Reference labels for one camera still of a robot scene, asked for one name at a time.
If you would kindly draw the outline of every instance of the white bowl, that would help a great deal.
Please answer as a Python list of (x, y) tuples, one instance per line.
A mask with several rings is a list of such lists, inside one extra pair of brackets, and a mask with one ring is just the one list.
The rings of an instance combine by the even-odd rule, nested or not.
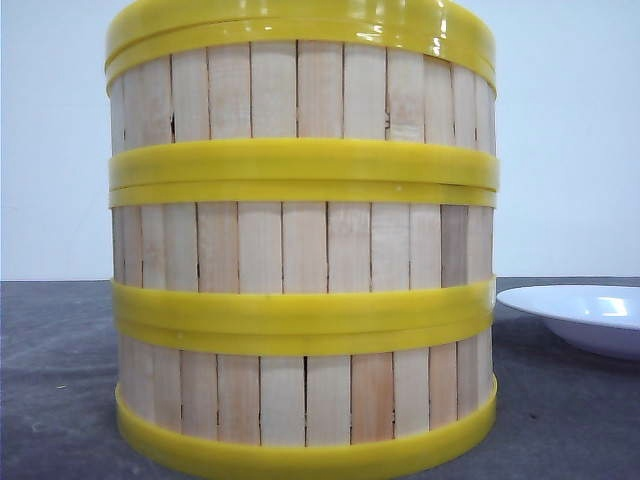
[(499, 293), (498, 301), (544, 317), (553, 333), (575, 347), (640, 360), (640, 287), (524, 287)]

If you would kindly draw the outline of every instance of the white background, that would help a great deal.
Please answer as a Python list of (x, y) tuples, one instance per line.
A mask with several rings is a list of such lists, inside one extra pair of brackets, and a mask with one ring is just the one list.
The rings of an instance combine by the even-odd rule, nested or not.
[[(111, 276), (108, 22), (2, 1), (2, 279)], [(495, 271), (640, 275), (640, 2), (460, 0), (498, 46)]]

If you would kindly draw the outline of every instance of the steamer basket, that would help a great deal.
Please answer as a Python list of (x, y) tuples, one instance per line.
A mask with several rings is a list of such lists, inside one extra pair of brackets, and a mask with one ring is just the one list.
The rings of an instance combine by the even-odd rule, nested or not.
[(220, 479), (372, 479), (495, 417), (494, 46), (440, 0), (137, 0), (107, 84), (119, 427)]

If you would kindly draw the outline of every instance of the table surface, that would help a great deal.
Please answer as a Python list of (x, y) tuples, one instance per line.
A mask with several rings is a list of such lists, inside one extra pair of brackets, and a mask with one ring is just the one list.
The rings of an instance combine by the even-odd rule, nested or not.
[[(640, 278), (509, 278), (525, 285)], [(108, 282), (2, 284), (2, 478), (187, 479), (116, 429)], [(640, 363), (577, 350), (539, 317), (498, 305), (498, 417), (467, 454), (407, 479), (640, 478)]]

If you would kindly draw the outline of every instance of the yellow plastic band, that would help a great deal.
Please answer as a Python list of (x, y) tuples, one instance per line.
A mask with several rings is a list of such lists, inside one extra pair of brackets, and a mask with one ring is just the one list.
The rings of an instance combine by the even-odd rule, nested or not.
[(452, 460), (480, 443), (495, 422), (497, 382), (472, 414), (435, 430), (395, 440), (328, 447), (270, 447), (181, 435), (136, 416), (116, 389), (118, 425), (141, 454), (208, 479), (371, 480), (395, 478)]
[(403, 48), (465, 66), (495, 89), (491, 32), (449, 0), (137, 0), (109, 28), (107, 81), (172, 53), (278, 40)]
[(224, 294), (113, 283), (118, 330), (181, 350), (237, 355), (390, 352), (462, 340), (491, 325), (495, 280), (375, 293)]
[(498, 160), (459, 147), (342, 139), (156, 145), (113, 157), (111, 206), (378, 201), (495, 206)]

